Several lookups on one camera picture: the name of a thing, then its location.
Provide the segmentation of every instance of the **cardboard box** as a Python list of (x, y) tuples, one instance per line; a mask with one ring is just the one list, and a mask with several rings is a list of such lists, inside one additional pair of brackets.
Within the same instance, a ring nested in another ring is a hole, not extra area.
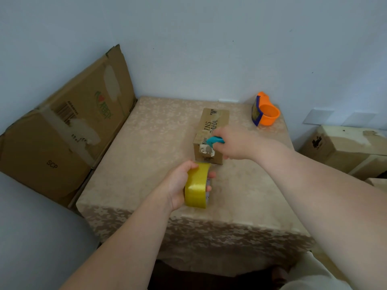
[(368, 178), (365, 180), (365, 182), (375, 186), (376, 188), (379, 188), (380, 190), (383, 190), (384, 192), (387, 192), (387, 179)]
[(117, 45), (7, 128), (0, 136), (0, 170), (68, 205), (135, 102)]
[(360, 180), (387, 170), (387, 139), (376, 129), (322, 125), (300, 153)]
[(220, 165), (223, 164), (223, 155), (218, 151), (212, 150), (206, 143), (207, 139), (212, 136), (212, 131), (217, 127), (226, 126), (229, 118), (230, 112), (228, 110), (203, 109), (196, 137), (193, 141), (193, 150), (195, 151), (196, 161)]

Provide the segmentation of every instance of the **green logo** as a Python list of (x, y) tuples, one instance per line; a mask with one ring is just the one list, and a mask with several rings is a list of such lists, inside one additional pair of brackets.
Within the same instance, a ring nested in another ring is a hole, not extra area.
[(105, 119), (110, 119), (113, 114), (110, 112), (108, 105), (106, 105), (105, 97), (101, 94), (101, 92), (96, 92), (94, 96), (96, 97), (97, 106), (101, 114), (105, 117)]

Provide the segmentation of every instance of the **barcode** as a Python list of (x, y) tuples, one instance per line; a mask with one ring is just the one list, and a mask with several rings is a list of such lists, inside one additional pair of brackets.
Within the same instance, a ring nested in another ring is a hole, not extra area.
[(70, 126), (70, 120), (76, 118), (73, 110), (67, 104), (67, 102), (61, 103), (54, 112), (60, 117), (60, 119)]

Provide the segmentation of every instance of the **beige tablecloth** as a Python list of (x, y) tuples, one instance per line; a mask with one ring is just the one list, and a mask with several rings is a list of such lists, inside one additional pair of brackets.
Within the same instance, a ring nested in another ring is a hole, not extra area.
[[(194, 158), (192, 141), (204, 107), (230, 110), (230, 123), (293, 148), (283, 116), (256, 127), (244, 104), (141, 97), (77, 201), (105, 241), (168, 170)], [(313, 239), (270, 176), (249, 160), (213, 165), (217, 179), (207, 209), (172, 213), (159, 258), (181, 270), (234, 276), (289, 265)]]

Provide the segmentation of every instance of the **yellow tape roll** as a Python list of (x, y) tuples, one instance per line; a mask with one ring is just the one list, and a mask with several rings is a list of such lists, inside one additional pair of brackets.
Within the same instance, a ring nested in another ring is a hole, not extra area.
[(197, 163), (199, 168), (188, 171), (185, 184), (185, 204), (196, 208), (207, 207), (206, 184), (210, 163)]

